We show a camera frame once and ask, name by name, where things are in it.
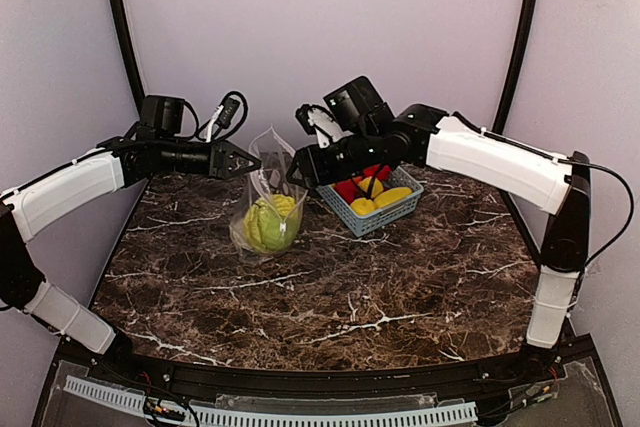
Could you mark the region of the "napa cabbage toy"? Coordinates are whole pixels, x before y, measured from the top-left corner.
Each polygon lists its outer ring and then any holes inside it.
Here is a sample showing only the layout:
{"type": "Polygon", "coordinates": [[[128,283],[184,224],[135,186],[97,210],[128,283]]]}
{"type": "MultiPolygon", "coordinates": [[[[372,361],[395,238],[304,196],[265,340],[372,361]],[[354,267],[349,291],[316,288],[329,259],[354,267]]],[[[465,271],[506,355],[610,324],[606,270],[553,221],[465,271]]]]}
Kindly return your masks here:
{"type": "Polygon", "coordinates": [[[258,233],[258,222],[257,222],[257,214],[260,209],[270,208],[279,214],[282,218],[285,217],[294,217],[297,225],[296,230],[298,229],[298,221],[297,217],[294,214],[294,207],[296,206],[296,202],[293,197],[286,196],[283,194],[275,194],[270,198],[270,201],[265,198],[257,199],[249,208],[243,219],[243,230],[247,243],[255,250],[260,253],[275,253],[271,251],[267,251],[266,248],[261,244],[260,234],[258,233]]]}

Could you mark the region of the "clear zip top bag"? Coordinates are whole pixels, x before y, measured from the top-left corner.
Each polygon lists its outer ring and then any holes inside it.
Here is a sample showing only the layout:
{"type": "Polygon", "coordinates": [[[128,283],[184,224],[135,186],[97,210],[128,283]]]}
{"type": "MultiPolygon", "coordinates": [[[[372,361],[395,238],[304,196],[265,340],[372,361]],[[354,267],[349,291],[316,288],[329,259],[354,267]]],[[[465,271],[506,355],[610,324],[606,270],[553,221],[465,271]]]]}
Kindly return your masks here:
{"type": "Polygon", "coordinates": [[[295,149],[274,128],[254,138],[249,153],[261,161],[261,167],[246,175],[229,232],[240,261],[259,264],[293,245],[307,191],[287,181],[295,149]]]}

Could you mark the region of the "yellow bell pepper toy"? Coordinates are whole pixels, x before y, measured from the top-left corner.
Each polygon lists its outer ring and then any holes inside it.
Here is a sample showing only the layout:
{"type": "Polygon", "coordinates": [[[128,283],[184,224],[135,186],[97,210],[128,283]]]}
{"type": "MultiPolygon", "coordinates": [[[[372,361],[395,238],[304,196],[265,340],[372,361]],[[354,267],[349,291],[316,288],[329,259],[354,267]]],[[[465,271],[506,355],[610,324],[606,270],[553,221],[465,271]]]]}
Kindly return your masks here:
{"type": "Polygon", "coordinates": [[[373,200],[384,192],[384,185],[379,179],[369,176],[358,182],[358,189],[365,198],[373,200]]]}

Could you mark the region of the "green pepper toy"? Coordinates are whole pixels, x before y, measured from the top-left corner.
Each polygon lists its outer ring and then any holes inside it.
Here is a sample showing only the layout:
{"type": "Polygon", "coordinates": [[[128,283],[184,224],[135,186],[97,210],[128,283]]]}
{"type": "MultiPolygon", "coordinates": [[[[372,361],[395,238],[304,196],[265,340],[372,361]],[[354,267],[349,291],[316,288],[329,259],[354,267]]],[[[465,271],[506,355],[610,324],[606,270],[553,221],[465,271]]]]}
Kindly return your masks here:
{"type": "Polygon", "coordinates": [[[261,244],[267,251],[282,251],[293,243],[297,233],[294,217],[282,218],[272,209],[264,208],[258,211],[257,222],[261,244]]]}

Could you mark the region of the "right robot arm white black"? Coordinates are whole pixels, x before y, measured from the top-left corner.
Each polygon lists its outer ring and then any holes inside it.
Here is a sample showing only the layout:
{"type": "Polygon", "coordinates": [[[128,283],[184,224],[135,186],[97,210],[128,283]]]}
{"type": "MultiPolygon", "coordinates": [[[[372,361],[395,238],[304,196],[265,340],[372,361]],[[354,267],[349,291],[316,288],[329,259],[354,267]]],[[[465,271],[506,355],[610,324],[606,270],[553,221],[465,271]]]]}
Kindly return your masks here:
{"type": "Polygon", "coordinates": [[[458,112],[414,103],[394,114],[372,82],[360,76],[303,104],[295,118],[315,143],[298,149],[287,172],[305,189],[337,183],[373,165],[401,163],[452,172],[519,197],[548,214],[540,274],[525,341],[552,348],[576,303],[589,251],[591,173],[629,183],[614,170],[574,152],[547,152],[473,125],[458,112]]]}

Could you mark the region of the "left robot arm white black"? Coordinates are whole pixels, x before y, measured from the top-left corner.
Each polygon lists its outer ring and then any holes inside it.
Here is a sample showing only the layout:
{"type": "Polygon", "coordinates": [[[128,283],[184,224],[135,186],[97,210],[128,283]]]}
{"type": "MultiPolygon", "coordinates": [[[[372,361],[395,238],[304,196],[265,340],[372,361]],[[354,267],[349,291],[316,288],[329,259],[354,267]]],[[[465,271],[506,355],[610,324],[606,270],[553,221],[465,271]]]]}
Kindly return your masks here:
{"type": "Polygon", "coordinates": [[[161,172],[227,180],[260,168],[260,160],[229,142],[249,105],[238,91],[227,93],[209,121],[181,133],[182,98],[148,95],[140,118],[123,136],[1,195],[1,308],[16,309],[100,356],[126,355],[126,334],[51,283],[34,264],[28,243],[79,207],[161,172]]]}

